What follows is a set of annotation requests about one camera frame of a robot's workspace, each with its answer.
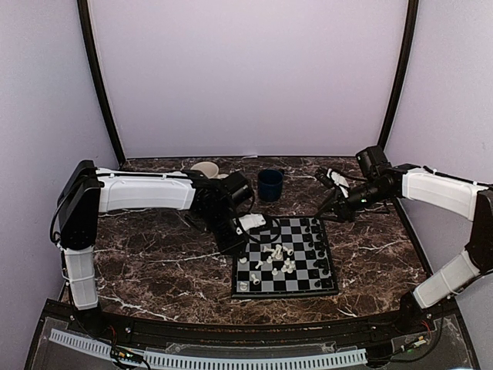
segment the white cable tray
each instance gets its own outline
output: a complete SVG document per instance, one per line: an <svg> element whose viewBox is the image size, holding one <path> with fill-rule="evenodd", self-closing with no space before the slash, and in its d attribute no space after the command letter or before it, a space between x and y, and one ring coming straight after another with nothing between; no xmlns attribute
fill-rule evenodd
<svg viewBox="0 0 493 370"><path fill-rule="evenodd" d="M83 338L72 333L52 329L49 340L87 355L111 360L109 357L111 346L91 338ZM365 349L304 357L254 359L200 358L130 349L139 355L143 355L151 368L159 370L325 370L367 363ZM122 362L128 365L136 365L132 362ZM146 366L141 364L140 368L146 368Z"/></svg>

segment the beige bowl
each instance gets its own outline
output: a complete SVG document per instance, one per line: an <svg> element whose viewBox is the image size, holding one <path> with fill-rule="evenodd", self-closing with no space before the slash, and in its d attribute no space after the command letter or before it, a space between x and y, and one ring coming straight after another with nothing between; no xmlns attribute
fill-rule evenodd
<svg viewBox="0 0 493 370"><path fill-rule="evenodd" d="M214 162L198 162L192 166L191 170L200 171L210 179L217 178L219 174L219 167Z"/></svg>

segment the black frame pole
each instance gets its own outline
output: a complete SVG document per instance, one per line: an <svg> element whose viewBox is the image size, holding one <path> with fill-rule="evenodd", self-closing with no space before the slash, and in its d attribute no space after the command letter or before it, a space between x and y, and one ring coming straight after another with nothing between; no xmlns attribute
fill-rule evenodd
<svg viewBox="0 0 493 370"><path fill-rule="evenodd" d="M99 106L101 107L102 118L105 121L106 130L108 131L109 139L115 152L118 164L122 166L125 161L125 154L123 152L122 143L118 137L116 131L115 121L109 108L108 96L104 83L102 81L101 69L99 68L98 55L96 53L96 44L94 43L94 35L92 34L91 16L89 14L89 4L87 0L77 0L77 6L79 7L80 26L82 29L82 36L84 37L84 44L86 46L87 60L89 61L89 68L91 69L92 81L96 89L96 95L98 96Z"/></svg>
<svg viewBox="0 0 493 370"><path fill-rule="evenodd" d="M377 143L383 149L385 149L388 137L391 134L392 123L394 123L395 113L397 112L397 106L399 104L399 99L401 98L409 55L411 54L414 27L416 26L416 18L418 16L418 3L419 0L409 0L407 3L406 24L404 26L404 35L402 36L401 53L399 55L399 62L397 63L391 97L388 102L387 112L385 113L384 123Z"/></svg>

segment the chess board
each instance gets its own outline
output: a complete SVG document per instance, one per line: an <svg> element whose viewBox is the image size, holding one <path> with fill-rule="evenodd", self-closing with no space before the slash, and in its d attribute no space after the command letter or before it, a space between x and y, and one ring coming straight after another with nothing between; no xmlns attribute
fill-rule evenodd
<svg viewBox="0 0 493 370"><path fill-rule="evenodd" d="M330 255L324 222L313 217L278 217L280 236L276 223L270 230L250 230L250 235L260 244L249 242L246 246L246 263L239 258L233 261L233 298L300 298L339 293L337 279ZM264 246L275 249L281 244L293 253L282 252L282 259L268 263L272 252L263 252ZM294 261L290 274L282 272L285 261ZM254 284L252 274L259 280Z"/></svg>

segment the marble tabletop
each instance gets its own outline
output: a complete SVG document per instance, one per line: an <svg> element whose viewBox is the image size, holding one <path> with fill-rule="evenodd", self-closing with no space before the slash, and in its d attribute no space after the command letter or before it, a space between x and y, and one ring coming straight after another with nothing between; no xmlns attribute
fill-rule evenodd
<svg viewBox="0 0 493 370"><path fill-rule="evenodd" d="M263 157L129 160L123 170L169 172L212 160L221 173L241 170L256 188L259 170L286 171L276 203L253 212L313 215L328 190L320 167L360 176L354 158ZM100 215L95 266L104 311L156 320L220 325L279 325L361 317L396 310L401 295L426 278L413 245L390 214L360 213L354 223L325 221L340 293L317 298L235 300L232 259L217 253L213 236L184 220L186 212L120 210Z"/></svg>

